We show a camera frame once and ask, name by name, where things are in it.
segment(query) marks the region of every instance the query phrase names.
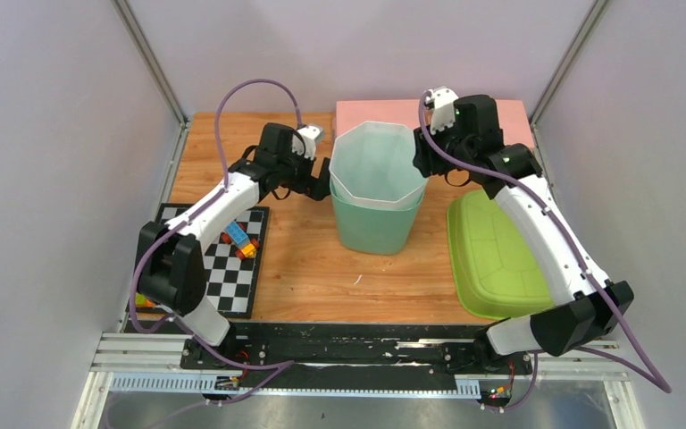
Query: black and white checkerboard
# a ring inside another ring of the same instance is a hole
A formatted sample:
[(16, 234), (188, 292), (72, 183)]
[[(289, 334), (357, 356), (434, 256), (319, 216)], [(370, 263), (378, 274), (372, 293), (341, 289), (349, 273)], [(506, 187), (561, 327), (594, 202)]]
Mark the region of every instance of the black and white checkerboard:
[[(190, 205), (162, 204), (156, 221), (164, 223), (188, 210)], [(259, 265), (264, 253), (264, 238), (267, 234), (269, 207), (254, 207), (238, 216), (236, 222), (246, 226), (246, 234), (259, 240), (256, 257), (240, 260), (235, 256), (238, 249), (219, 239), (209, 246), (204, 255), (204, 269), (209, 284), (206, 296), (226, 317), (250, 318), (254, 309), (256, 282), (259, 278)]]

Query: black cable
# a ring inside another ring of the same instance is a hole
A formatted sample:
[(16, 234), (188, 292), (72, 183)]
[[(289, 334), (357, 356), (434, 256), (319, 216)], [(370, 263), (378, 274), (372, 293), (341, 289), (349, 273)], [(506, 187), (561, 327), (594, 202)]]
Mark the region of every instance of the black cable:
[(280, 198), (280, 196), (277, 195), (277, 190), (276, 190), (276, 189), (273, 189), (273, 190), (272, 190), (272, 194), (273, 194), (274, 197), (277, 198), (279, 201), (282, 201), (283, 199), (288, 199), (288, 197), (290, 197), (290, 188), (286, 188), (286, 189), (288, 190), (288, 192), (286, 192), (286, 193), (285, 193), (285, 196), (282, 197), (282, 198)]
[(243, 156), (241, 158), (248, 159), (248, 156), (251, 155), (251, 152), (254, 152), (255, 150), (256, 150), (256, 145), (251, 145), (249, 147), (246, 147), (246, 150), (243, 151)]
[(455, 185), (455, 184), (451, 183), (450, 181), (448, 181), (448, 173), (446, 173), (446, 174), (443, 176), (443, 178), (446, 180), (446, 183), (447, 183), (447, 184), (453, 186), (454, 188), (462, 188), (463, 186), (468, 185), (470, 181), (472, 181), (472, 177), (471, 177), (471, 176), (472, 176), (472, 175), (471, 175), (469, 172), (466, 172), (466, 181), (464, 181), (464, 183), (462, 183), (462, 184), (460, 184), (460, 185)]

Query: wooden board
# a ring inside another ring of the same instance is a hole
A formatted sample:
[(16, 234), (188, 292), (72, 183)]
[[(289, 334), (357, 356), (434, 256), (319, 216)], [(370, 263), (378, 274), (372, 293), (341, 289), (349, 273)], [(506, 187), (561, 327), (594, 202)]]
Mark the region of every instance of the wooden board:
[[(328, 131), (318, 149), (330, 156), (333, 114), (304, 114)], [(197, 114), (188, 135), (173, 203), (194, 203), (222, 178), (213, 135), (213, 114)], [(267, 122), (294, 124), (293, 114), (225, 114), (222, 141), (228, 164), (258, 143)], [(464, 176), (454, 178), (464, 181)], [(406, 248), (393, 257), (365, 255), (338, 241), (329, 198), (315, 202), (272, 196), (254, 319), (307, 322), (486, 324), (459, 304), (448, 259), (446, 210), (475, 184), (453, 188), (432, 178)]]

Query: white wall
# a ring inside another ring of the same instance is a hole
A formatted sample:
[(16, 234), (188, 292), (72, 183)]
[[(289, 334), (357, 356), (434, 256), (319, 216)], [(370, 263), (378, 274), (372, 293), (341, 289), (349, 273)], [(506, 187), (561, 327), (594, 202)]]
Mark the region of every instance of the white wall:
[[(288, 85), (306, 111), (448, 85), (519, 98), (531, 112), (592, 0), (131, 3), (188, 114), (256, 77)], [(234, 111), (290, 109), (262, 86), (233, 98)]]
[(686, 3), (614, 1), (540, 132), (559, 204), (631, 283), (627, 319), (674, 387), (638, 381), (647, 427), (685, 427)]
[(70, 424), (176, 131), (111, 2), (0, 0), (0, 428)]

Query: green plastic tray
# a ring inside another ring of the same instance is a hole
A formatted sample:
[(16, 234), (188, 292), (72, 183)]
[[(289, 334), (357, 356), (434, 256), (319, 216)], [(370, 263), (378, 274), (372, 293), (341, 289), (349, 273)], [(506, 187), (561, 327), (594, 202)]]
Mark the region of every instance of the green plastic tray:
[(456, 293), (468, 312), (501, 319), (553, 306), (530, 248), (484, 191), (469, 192), (448, 208), (448, 247)]

